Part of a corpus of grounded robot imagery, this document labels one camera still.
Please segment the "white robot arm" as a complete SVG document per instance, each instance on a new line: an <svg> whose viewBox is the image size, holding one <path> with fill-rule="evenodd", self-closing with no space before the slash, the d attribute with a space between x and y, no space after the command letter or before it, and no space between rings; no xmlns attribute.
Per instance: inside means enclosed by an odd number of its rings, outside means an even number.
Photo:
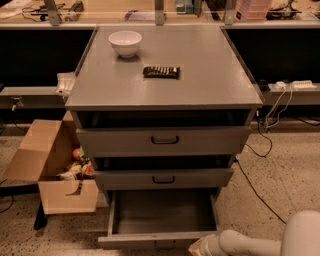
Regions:
<svg viewBox="0 0 320 256"><path fill-rule="evenodd" d="M320 256L320 213L304 210L294 214L278 241L224 230L199 239L189 252L192 256Z"/></svg>

